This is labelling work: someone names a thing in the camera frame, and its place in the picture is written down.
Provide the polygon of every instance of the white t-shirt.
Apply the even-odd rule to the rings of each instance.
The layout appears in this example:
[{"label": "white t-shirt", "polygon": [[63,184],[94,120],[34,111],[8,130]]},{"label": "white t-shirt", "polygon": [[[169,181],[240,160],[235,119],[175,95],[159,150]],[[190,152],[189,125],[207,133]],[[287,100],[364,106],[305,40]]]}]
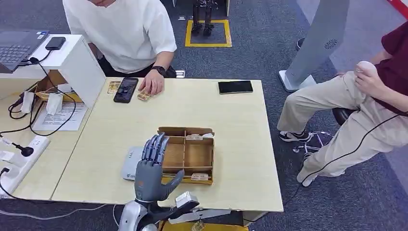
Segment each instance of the white t-shirt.
[{"label": "white t-shirt", "polygon": [[119,72],[140,71],[162,51],[177,49],[173,27],[160,0],[116,0],[105,7],[63,0],[72,34],[94,43]]}]

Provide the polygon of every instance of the maroon shirt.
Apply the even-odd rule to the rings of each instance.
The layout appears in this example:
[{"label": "maroon shirt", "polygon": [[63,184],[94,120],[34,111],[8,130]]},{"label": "maroon shirt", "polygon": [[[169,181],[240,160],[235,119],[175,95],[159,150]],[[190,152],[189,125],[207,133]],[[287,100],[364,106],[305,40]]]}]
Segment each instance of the maroon shirt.
[{"label": "maroon shirt", "polygon": [[[375,65],[380,79],[387,87],[408,95],[408,22],[383,36],[381,43],[393,57]],[[375,101],[396,114],[402,113],[381,100]]]}]

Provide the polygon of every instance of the humanoid robot legs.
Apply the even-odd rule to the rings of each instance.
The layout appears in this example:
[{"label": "humanoid robot legs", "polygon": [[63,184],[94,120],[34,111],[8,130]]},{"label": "humanoid robot legs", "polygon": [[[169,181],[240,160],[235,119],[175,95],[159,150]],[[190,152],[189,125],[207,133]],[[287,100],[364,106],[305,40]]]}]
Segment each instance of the humanoid robot legs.
[{"label": "humanoid robot legs", "polygon": [[198,35],[200,33],[201,27],[203,27],[203,25],[199,23],[201,5],[205,5],[205,24],[203,35],[210,36],[211,30],[214,28],[214,25],[211,24],[211,10],[213,0],[194,0],[192,10],[193,27],[191,29],[191,33],[193,35]]}]

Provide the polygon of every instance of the yellow tape square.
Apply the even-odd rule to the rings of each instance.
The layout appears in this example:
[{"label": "yellow tape square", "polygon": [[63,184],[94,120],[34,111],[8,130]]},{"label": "yellow tape square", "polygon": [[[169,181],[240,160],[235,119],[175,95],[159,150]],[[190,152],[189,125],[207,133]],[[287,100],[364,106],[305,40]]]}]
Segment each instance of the yellow tape square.
[{"label": "yellow tape square", "polygon": [[187,22],[187,32],[186,32],[186,47],[232,47],[231,33],[230,33],[230,24],[227,19],[224,20],[211,20],[211,23],[223,23],[224,32],[225,32],[225,41],[226,43],[191,43],[191,29],[193,21],[189,20]]}]

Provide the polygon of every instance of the person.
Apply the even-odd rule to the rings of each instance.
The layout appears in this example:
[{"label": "person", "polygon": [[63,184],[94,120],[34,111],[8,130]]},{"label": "person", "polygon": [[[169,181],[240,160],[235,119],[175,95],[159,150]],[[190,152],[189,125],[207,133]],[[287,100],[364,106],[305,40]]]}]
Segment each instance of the person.
[{"label": "person", "polygon": [[108,77],[144,77],[139,90],[152,95],[175,77],[176,42],[160,0],[63,0],[72,34],[81,34]]},{"label": "person", "polygon": [[[377,69],[374,74],[360,68],[362,73],[347,72],[287,97],[278,122],[279,137],[284,141],[309,141],[311,134],[305,131],[305,126],[316,111],[337,107],[357,110],[329,144],[305,155],[296,178],[304,186],[318,175],[340,176],[350,166],[408,143],[408,22],[381,41],[384,50],[371,60]],[[397,114],[401,116],[370,132],[357,151],[312,174],[331,160],[354,151],[369,130]]]}]

